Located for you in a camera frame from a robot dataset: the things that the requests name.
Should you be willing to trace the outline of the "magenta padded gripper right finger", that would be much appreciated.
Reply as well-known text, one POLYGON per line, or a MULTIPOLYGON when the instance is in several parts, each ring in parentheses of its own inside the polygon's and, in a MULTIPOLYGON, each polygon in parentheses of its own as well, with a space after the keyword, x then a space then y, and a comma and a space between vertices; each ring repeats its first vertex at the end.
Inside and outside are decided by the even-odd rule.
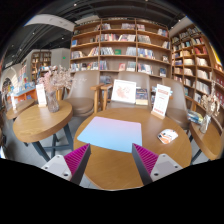
POLYGON ((132 144, 132 155, 144 185, 148 185, 182 169, 167 154, 158 155, 137 144, 132 144))

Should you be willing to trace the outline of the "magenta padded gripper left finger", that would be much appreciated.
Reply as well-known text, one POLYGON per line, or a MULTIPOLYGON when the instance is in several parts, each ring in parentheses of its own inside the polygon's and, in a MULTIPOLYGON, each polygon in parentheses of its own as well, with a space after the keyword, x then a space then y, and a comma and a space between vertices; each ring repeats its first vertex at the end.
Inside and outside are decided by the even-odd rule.
POLYGON ((90 144, 86 144, 65 156, 54 156, 42 169, 79 185, 90 155, 91 146, 90 144))

